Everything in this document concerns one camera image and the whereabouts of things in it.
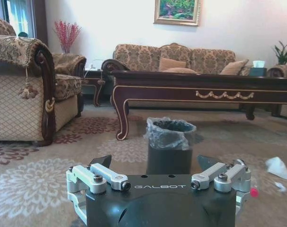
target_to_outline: floral upholstered armchair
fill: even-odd
[[[81,115],[85,63],[84,56],[51,54],[40,40],[16,37],[0,19],[0,140],[51,144]]]
[[[268,70],[269,77],[285,77],[287,78],[287,65],[276,65]],[[287,105],[275,105],[272,109],[273,116],[287,117]]]

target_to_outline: picture frame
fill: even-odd
[[[154,24],[198,26],[202,0],[155,0]]]

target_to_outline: floor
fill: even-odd
[[[94,157],[112,154],[111,169],[141,175],[146,169],[148,142],[143,137],[147,117],[184,119],[197,126],[191,172],[200,172],[198,154],[224,162],[241,158],[252,170],[260,196],[251,198],[237,220],[238,227],[287,227],[287,192],[274,185],[287,180],[267,173],[265,161],[279,156],[287,166],[287,119],[257,111],[254,121],[241,112],[130,110],[130,133],[117,141],[119,128],[109,103],[95,108],[86,101],[82,117],[60,130],[51,146],[0,143],[0,227],[82,227],[66,199],[65,171],[87,165]]]

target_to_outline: red flowers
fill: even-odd
[[[81,27],[78,26],[76,23],[70,24],[59,20],[58,22],[55,21],[55,33],[59,38],[60,45],[64,53],[70,53],[70,48],[81,32]]]

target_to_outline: gray trash can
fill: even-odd
[[[145,135],[149,140],[146,173],[190,174],[195,131],[196,126],[184,120],[148,118]]]

